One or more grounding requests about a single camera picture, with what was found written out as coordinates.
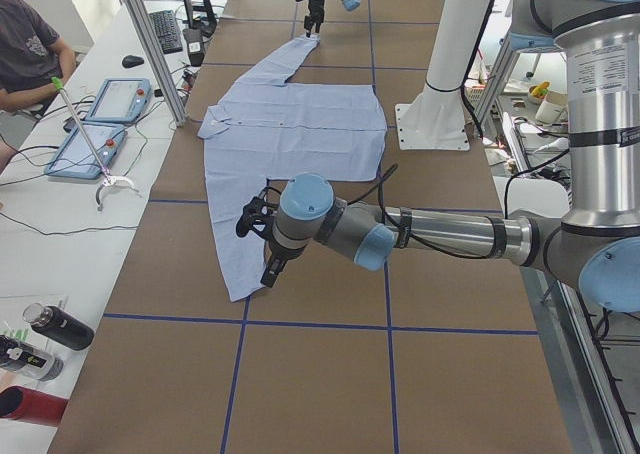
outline bottle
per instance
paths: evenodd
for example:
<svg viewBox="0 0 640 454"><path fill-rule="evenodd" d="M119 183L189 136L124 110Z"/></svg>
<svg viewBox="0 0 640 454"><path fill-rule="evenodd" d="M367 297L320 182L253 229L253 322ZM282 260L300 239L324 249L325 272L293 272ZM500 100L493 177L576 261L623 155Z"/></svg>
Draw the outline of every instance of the bottle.
<svg viewBox="0 0 640 454"><path fill-rule="evenodd" d="M37 347L0 336L0 368L39 381L55 379L62 370L60 359Z"/></svg>
<svg viewBox="0 0 640 454"><path fill-rule="evenodd" d="M93 329L56 306L31 304L24 310L22 318L38 334L74 351L81 351L93 341Z"/></svg>

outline gray t-shirt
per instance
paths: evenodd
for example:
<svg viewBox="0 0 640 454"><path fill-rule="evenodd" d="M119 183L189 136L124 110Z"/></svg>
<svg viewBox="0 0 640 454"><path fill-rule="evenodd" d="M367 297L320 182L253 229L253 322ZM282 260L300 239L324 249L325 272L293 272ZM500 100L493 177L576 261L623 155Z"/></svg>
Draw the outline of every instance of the gray t-shirt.
<svg viewBox="0 0 640 454"><path fill-rule="evenodd" d="M58 56L46 48L59 37L23 0L0 0L0 89L34 89L61 77Z"/></svg>

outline person's arm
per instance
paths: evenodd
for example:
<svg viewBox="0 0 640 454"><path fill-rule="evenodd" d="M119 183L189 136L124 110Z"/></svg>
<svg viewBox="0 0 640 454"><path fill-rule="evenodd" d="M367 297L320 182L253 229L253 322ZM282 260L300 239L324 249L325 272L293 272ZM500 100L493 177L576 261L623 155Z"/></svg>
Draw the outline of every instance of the person's arm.
<svg viewBox="0 0 640 454"><path fill-rule="evenodd" d="M0 110L15 112L49 99L55 96L56 92L56 87L52 83L35 89L15 91L12 93L8 93L6 89L0 89Z"/></svg>
<svg viewBox="0 0 640 454"><path fill-rule="evenodd" d="M71 77L71 74L73 74L73 71L76 70L76 53L61 37L53 44L48 45L47 49L58 55L60 70L62 70L62 82L66 83Z"/></svg>
<svg viewBox="0 0 640 454"><path fill-rule="evenodd" d="M62 82L66 83L71 74L76 70L76 53L62 38L56 39L53 44L47 46L47 49L58 55L60 70L62 71ZM32 106L41 101L55 96L57 90L51 83L35 89L27 89L23 91L15 91L8 93L5 89L0 88L0 110L15 112L19 109Z"/></svg>

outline metal pole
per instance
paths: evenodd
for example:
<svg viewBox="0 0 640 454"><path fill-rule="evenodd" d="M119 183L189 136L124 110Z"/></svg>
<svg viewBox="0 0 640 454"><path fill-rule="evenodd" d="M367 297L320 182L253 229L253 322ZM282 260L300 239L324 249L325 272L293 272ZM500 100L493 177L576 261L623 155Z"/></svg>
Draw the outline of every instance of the metal pole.
<svg viewBox="0 0 640 454"><path fill-rule="evenodd" d="M87 131L84 128L84 123L76 113L76 110L73 107L73 103L71 102L71 99L69 99L69 96L67 95L67 91L64 89L64 87L62 87L62 83L56 78L53 78L53 82L55 83L55 86L58 88L58 92L60 93L60 96L62 96L62 100L67 105L67 109L69 109L69 112L71 113L71 117L73 117L73 120L75 121L76 126L78 127L78 131L80 131L80 134L82 134L82 137L84 137L84 142L87 143L87 146L91 150L91 154L93 154L93 157L95 158L96 162L100 166L100 172L102 172L102 174L104 174L105 177L109 177L109 168L102 161L102 158L100 157L100 154L96 149L96 146L94 146L93 142L91 142L91 138L89 137L89 134L87 134Z"/></svg>
<svg viewBox="0 0 640 454"><path fill-rule="evenodd" d="M589 375L599 397L600 404L611 429L611 434L621 454L637 453L633 439L625 427L625 422L619 409L615 409L616 398L609 384L607 371L600 361L598 349L591 340L589 326L580 309L580 300L576 291L565 284L560 284L560 295L565 304L567 315L571 320L571 327L575 334L584 361L588 366Z"/></svg>
<svg viewBox="0 0 640 454"><path fill-rule="evenodd" d="M204 10L207 13L207 19L209 20L209 26L213 27L213 31L215 31L218 21L216 21L216 15L213 13L213 6L211 5L211 0L202 0L204 4Z"/></svg>
<svg viewBox="0 0 640 454"><path fill-rule="evenodd" d="M518 62L519 57L520 54L511 49L511 40L509 32L507 31L502 46L500 46L496 61L491 68L489 82L487 82L487 85L482 91L482 95L478 101L478 107L476 107L476 116L481 125L484 125L487 120L487 115L496 98L504 91L509 76Z"/></svg>
<svg viewBox="0 0 640 454"><path fill-rule="evenodd" d="M147 54L149 64L151 64L151 69L153 70L156 80L162 89L162 94L169 106L171 114L173 115L173 119L177 126L182 126L187 120L187 115L185 113L184 106L182 105L182 101L180 100L180 96L178 96L178 91L173 82L173 78L171 77L169 66L167 66L167 62L164 59L164 54L162 53L158 38L151 26L151 21L147 15L144 3L142 0L123 1L127 6L127 10L131 16L131 21L136 28L142 48Z"/></svg>

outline cable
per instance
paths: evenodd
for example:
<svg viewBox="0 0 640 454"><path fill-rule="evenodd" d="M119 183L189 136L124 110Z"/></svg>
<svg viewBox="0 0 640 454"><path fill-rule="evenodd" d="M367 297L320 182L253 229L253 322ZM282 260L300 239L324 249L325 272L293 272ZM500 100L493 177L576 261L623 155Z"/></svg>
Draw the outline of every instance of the cable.
<svg viewBox="0 0 640 454"><path fill-rule="evenodd" d="M347 206L351 206L352 204L355 204L356 202L360 202L365 197L367 197L369 194L371 194L373 191L378 189L382 184L384 184L384 182L387 179L389 179L393 175L394 172L396 172L396 169L398 169L398 164L394 164L389 169L387 169L387 171L382 175L380 180L378 182L376 182L375 185L373 185L371 187L371 189L368 189L364 194L356 197L354 200L347 202Z"/></svg>
<svg viewBox="0 0 640 454"><path fill-rule="evenodd" d="M398 229L398 232L400 232L402 231L402 227L400 226L400 224L398 224L396 221L393 220L393 218L389 215L384 205L383 184L385 181L389 179L389 177L391 177L391 174L393 174L396 171L396 169L398 169L398 164L394 164L389 169L387 169L386 172L380 178L380 181L378 181L376 187L378 189L378 207L380 207L380 210L382 211L382 215L384 216L384 219L389 221L389 223L395 226L396 229ZM458 259L488 259L487 256L465 255L465 254L458 254L456 252L449 251L413 233L409 233L409 237L411 237L411 239L413 239L414 241L422 244L423 246L428 247L429 249L433 249L434 251L438 251L442 254L446 254L447 256L456 257Z"/></svg>
<svg viewBox="0 0 640 454"><path fill-rule="evenodd" d="M483 83L482 85L484 86L487 82L489 82L494 77L496 77L495 74L493 76L487 76L486 79L479 79L479 78L476 78L476 77L467 77L467 81L482 82Z"/></svg>
<svg viewBox="0 0 640 454"><path fill-rule="evenodd" d="M11 164L14 161L15 156L17 156L18 154L20 154L29 164L31 164L33 167L44 167L48 164L51 164L51 161L46 162L45 164L36 164L35 162L33 162L27 155L25 155L25 151L29 151L31 149L58 149L59 146L33 146L33 147L27 147L25 149L20 149L19 151L16 151L16 153L14 154L14 156L11 158L11 161L9 161L9 164Z"/></svg>
<svg viewBox="0 0 640 454"><path fill-rule="evenodd" d="M526 117L516 117L516 118L513 119L513 123L516 126L520 126L521 124L526 124L528 126L533 127L534 129L536 129L538 131L538 135L540 137L542 137L542 136L550 136L550 137L555 137L555 138L560 139L560 138L566 138L568 136L568 134L562 135L562 134L558 134L558 133L555 133L555 132L547 131L546 129L542 129L540 126L534 124L533 122L531 122Z"/></svg>
<svg viewBox="0 0 640 454"><path fill-rule="evenodd" d="M604 338L607 337L607 334L609 334L609 328L611 327L611 323L609 322L609 314L611 314L611 312L612 311L610 311L609 309L606 309L604 307L602 308L602 318L598 321L598 324L596 324L596 327L594 328L599 341L604 341ZM602 331L602 334L598 335L598 332L600 331L600 327L602 327L602 325L604 325L604 330Z"/></svg>
<svg viewBox="0 0 640 454"><path fill-rule="evenodd" d="M43 236L69 236L72 234L80 234L81 232L101 232L101 231L131 231L131 230L135 230L138 228L138 226L110 226L110 227L85 227L83 229L77 229L74 231L61 231L61 232L45 232L42 231L41 229L38 229L37 227L31 226L29 224L27 224L26 222L22 222L19 221L17 219L14 219L13 217L7 216L5 213L0 212L0 216L4 217L5 219L10 220L11 222L15 222L16 224L20 224L21 226L24 226L28 229L31 229L32 231L37 232L38 234L41 234Z"/></svg>
<svg viewBox="0 0 640 454"><path fill-rule="evenodd" d="M85 163L82 162L82 161L88 159L89 157L93 157L93 154L88 155L87 157L85 157L84 159L81 159L78 162L73 162L70 159L66 159L66 158L56 159L55 162L66 161L66 162L69 162L70 164L68 166L65 166L65 167L61 168L61 169L55 169L53 171L49 171L48 174L42 173L42 174L38 174L37 176L27 177L25 179L18 179L17 181L3 182L2 184L0 184L0 187L10 186L12 184L20 184L21 182L33 181L34 179L39 179L41 177L49 176L49 175L54 174L56 172L62 172L64 170L66 170L66 169L69 169L70 167L75 167L75 166L95 166L95 167L100 167L95 162L85 162ZM35 167L44 167L44 166L47 166L47 165L50 165L50 164L51 164L51 162L48 162L48 163L43 164L41 166L36 165Z"/></svg>
<svg viewBox="0 0 640 454"><path fill-rule="evenodd" d="M532 172L537 171L538 169L548 166L549 164L553 164L554 162L566 156L567 154L569 154L569 149L565 149L557 156L552 157L551 159L543 162L542 164L538 164L537 166L533 166L529 169L525 169L524 171L516 172L513 176L509 178L509 180L507 181L507 185L504 188L504 218L505 219L509 219L509 207L507 205L507 201L509 199L509 186L511 185L511 182L517 177L520 177L524 174L531 174Z"/></svg>
<svg viewBox="0 0 640 454"><path fill-rule="evenodd" d="M264 190L265 191L273 191L273 192L277 193L280 196L282 195L282 191L280 189L277 189L277 188L275 188L273 186L270 186L268 184L266 186L264 186Z"/></svg>
<svg viewBox="0 0 640 454"><path fill-rule="evenodd" d="M74 107L78 107L80 104L92 104L94 101L87 101L86 99L89 99L90 97L93 97L95 100L95 97L93 94L89 94L88 96L84 96L82 99L80 99L78 102L73 102L73 106ZM42 119L44 119L47 116L50 116L51 114L61 111L63 109L67 109L67 106L61 106L61 107L57 107L56 109L53 109L51 111L47 111L46 113L44 113L42 115L42 117L40 119L38 119L38 122L40 122Z"/></svg>
<svg viewBox="0 0 640 454"><path fill-rule="evenodd" d="M462 104L464 104L464 107L467 108L467 111L471 116L471 120L475 124L476 129L478 130L478 135L480 136L480 139L484 139L484 130L482 129L482 126L480 125L480 121L476 116L475 107L473 107L473 104L471 104L471 101L469 101L469 98L467 97L467 90L465 89L464 84L460 86L460 97L462 98Z"/></svg>
<svg viewBox="0 0 640 454"><path fill-rule="evenodd" d="M147 113L142 116L140 119L138 119L134 124L133 124L133 128L136 130L136 132L138 134L140 134L140 136L142 136L142 138L144 139L144 142L142 143L142 146L140 147L140 150L138 151L138 154L136 155L136 157L133 159L133 161L131 161L131 164L129 165L129 168L125 171L125 173L123 174L123 176L128 175L131 172L131 169L133 169L133 166L136 165L136 163L140 160L140 158L142 157L142 151L144 151L144 148L147 147L147 144L149 143L149 138L147 136L145 136L142 131L140 129L138 129L138 124L140 122L142 122L144 119L146 119L153 111L155 111L164 101L156 101L153 103L153 105L149 108L149 110L147 111Z"/></svg>

